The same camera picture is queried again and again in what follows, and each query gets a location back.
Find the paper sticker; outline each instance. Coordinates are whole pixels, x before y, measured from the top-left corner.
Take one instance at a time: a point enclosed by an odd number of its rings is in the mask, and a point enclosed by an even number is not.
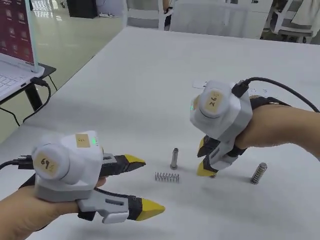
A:
[[[258,89],[255,87],[250,87],[248,89],[249,96],[259,95],[261,97],[269,97],[269,93],[267,89]]]
[[[197,96],[193,101],[193,109],[195,110],[198,107],[199,96]]]
[[[207,86],[208,81],[194,81],[192,87],[195,89],[205,89]]]
[[[33,165],[51,177],[55,176],[59,168],[59,164],[56,161],[50,159],[42,152],[37,155]]]
[[[224,95],[218,91],[211,91],[204,108],[212,113],[216,113]]]
[[[88,134],[76,134],[75,135],[77,148],[90,148],[90,141]]]

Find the hand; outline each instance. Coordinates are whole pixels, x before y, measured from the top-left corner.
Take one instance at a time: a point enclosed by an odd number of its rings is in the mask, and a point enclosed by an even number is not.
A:
[[[104,185],[106,178],[100,178],[97,187]],[[7,240],[24,240],[33,232],[42,229],[61,215],[78,213],[73,202],[47,202],[34,196],[34,187],[27,186],[0,201],[0,239],[2,233]]]
[[[277,104],[264,105],[253,111],[253,116],[235,145],[273,147],[295,144],[320,160],[320,113]]]
[[[250,123],[236,138],[235,145],[240,149],[246,149],[290,143],[295,134],[296,111],[302,110],[278,104],[256,108]]]

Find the black cable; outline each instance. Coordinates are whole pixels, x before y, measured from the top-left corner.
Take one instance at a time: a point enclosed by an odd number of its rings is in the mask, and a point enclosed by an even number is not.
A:
[[[50,88],[49,84],[45,80],[43,80],[41,78],[38,78],[38,77],[34,77],[34,78],[31,79],[31,82],[36,84],[36,85],[39,85],[39,86],[42,86],[42,87],[46,87],[48,89],[48,98],[46,99],[45,103],[42,104],[41,107],[39,107],[35,112],[33,112],[32,114],[27,116],[25,119],[23,119],[23,121],[22,121],[23,123],[27,119],[31,118],[33,115],[37,114],[41,109],[43,109],[51,99],[51,88]]]
[[[16,160],[11,160],[11,161],[6,161],[6,162],[0,164],[0,170],[3,169],[6,166],[9,166],[9,165],[17,165],[17,161]]]
[[[18,119],[17,119],[17,116],[16,116],[12,111],[9,111],[9,110],[4,109],[4,108],[2,108],[2,107],[0,107],[0,110],[6,112],[6,113],[8,113],[8,114],[11,114],[11,115],[13,116],[16,124],[20,127],[20,123],[19,123],[19,121],[18,121]]]
[[[6,161],[0,164],[0,170],[10,165],[18,166],[18,169],[34,170],[34,163],[31,155],[22,155],[17,159]]]
[[[55,91],[58,91],[58,88],[57,88],[57,86],[55,85],[55,82],[52,80],[51,76],[49,75],[48,77],[50,78],[50,81],[52,82]]]
[[[310,108],[312,108],[313,111],[315,111],[316,113],[320,113],[319,109],[315,105],[313,105],[312,102],[310,102],[308,99],[306,99],[304,96],[302,96],[297,91],[293,90],[292,88],[290,88],[280,82],[277,82],[275,80],[271,80],[268,78],[264,78],[264,77],[251,77],[251,78],[244,80],[243,83],[244,83],[244,85],[248,86],[253,81],[265,82],[265,83],[273,84],[273,85],[276,85],[280,88],[283,88],[284,90],[287,90],[288,92],[290,92],[291,94],[295,95],[297,98],[299,98],[300,100],[305,102]]]

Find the gray floor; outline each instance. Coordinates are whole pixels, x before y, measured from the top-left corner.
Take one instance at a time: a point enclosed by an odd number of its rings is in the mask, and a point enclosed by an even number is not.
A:
[[[122,29],[120,18],[71,18],[68,9],[62,8],[58,0],[32,0],[32,2],[38,59],[41,63],[57,68],[52,79],[58,88]],[[45,101],[47,90],[40,87],[39,92]],[[20,121],[32,113],[24,93],[1,107],[14,112]],[[2,111],[0,120],[0,142],[2,142],[17,128],[17,125],[11,115]]]

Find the handwritten label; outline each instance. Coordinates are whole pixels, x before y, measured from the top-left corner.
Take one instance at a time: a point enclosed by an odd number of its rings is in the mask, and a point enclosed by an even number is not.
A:
[[[204,105],[204,108],[207,111],[215,114],[219,108],[219,105],[220,105],[223,97],[224,96],[222,93],[220,93],[218,91],[211,91],[211,93],[210,93],[210,95]]]
[[[261,97],[268,97],[268,90],[267,89],[257,89],[255,87],[250,87],[248,89],[249,95],[259,95]]]
[[[77,148],[90,148],[90,141],[88,134],[76,134],[75,135]]]
[[[37,156],[33,165],[37,167],[39,170],[43,171],[44,173],[54,177],[58,168],[59,164],[47,157],[43,152],[40,152]]]
[[[195,110],[198,107],[199,102],[199,96],[197,96],[193,101],[193,110]]]

